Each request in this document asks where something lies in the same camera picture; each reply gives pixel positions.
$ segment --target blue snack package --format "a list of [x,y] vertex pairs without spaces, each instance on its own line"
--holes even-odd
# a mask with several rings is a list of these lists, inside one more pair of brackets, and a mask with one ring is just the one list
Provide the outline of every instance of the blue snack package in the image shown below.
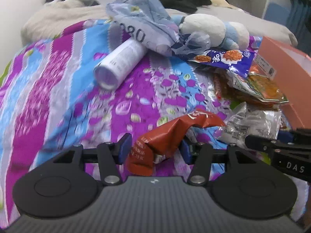
[[188,61],[228,69],[231,72],[246,78],[253,61],[254,54],[254,52],[242,52],[240,50],[207,50],[203,54],[197,55]]

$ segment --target white plush toy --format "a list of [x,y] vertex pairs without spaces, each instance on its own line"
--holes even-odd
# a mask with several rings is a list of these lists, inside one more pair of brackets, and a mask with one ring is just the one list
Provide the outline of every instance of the white plush toy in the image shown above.
[[183,34],[204,32],[210,36],[211,47],[225,50],[245,50],[249,45],[249,33],[241,23],[223,22],[207,14],[192,14],[186,17],[173,16]]

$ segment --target crumpled wrapper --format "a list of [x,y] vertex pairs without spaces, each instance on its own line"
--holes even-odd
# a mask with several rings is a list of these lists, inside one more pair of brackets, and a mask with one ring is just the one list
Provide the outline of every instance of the crumpled wrapper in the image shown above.
[[191,127],[225,126],[216,114],[200,109],[167,122],[140,136],[126,161],[128,170],[135,175],[151,176],[154,160],[162,155],[170,158]]

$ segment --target plastic bag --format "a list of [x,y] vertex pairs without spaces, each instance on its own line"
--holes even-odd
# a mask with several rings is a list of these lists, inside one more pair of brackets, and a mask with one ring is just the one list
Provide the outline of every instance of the plastic bag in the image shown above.
[[220,127],[215,138],[224,143],[236,143],[241,148],[247,148],[245,138],[248,135],[276,139],[282,112],[273,110],[248,110],[246,103],[241,103],[233,111],[224,123],[226,127]]
[[279,90],[279,87],[265,75],[252,73],[247,78],[242,78],[235,73],[228,72],[227,74],[229,86],[252,95],[264,103],[289,102],[286,96]]
[[159,163],[172,157],[190,127],[224,125],[219,116],[201,109],[175,118],[140,136],[131,149],[126,166],[133,174],[150,176],[154,159]]
[[159,0],[97,0],[132,38],[164,56],[199,54],[209,49],[209,35],[179,33]]
[[236,73],[243,78],[246,78],[253,58],[254,53],[249,51],[241,52],[239,50],[208,50],[201,55],[195,56],[193,59],[189,59],[189,61],[228,69],[229,71]]

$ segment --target blanket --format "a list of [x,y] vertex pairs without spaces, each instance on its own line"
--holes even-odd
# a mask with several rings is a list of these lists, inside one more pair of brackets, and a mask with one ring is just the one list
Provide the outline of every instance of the blanket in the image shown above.
[[[1,77],[0,88],[0,227],[19,217],[12,199],[15,182],[28,171],[76,144],[94,148],[118,141],[130,133],[140,135],[195,107],[216,113],[223,120],[231,115],[230,101],[210,93],[209,76],[195,73],[176,57],[149,51],[124,83],[113,92],[94,82],[93,68],[129,35],[116,23],[87,20],[63,30],[52,40],[25,47],[13,58]],[[213,137],[216,127],[193,128],[190,135],[214,148],[226,145]],[[123,179],[130,173],[119,166]],[[187,178],[191,167],[179,151],[157,164],[154,176]],[[97,164],[86,172],[99,179]],[[213,164],[211,179],[224,172]],[[307,184],[295,180],[299,199],[292,217],[298,219],[307,198]]]

